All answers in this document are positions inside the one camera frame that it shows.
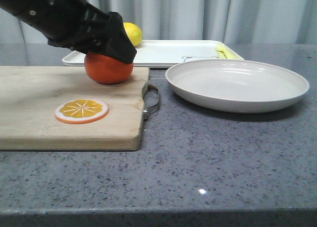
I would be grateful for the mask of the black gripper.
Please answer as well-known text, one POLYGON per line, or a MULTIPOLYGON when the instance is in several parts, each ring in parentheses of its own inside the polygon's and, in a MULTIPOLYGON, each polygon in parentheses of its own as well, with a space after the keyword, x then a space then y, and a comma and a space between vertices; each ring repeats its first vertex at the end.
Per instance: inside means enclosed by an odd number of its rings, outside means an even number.
POLYGON ((89 52, 130 64, 136 56, 121 15, 87 0, 0 0, 0 7, 40 31, 54 47, 89 52))

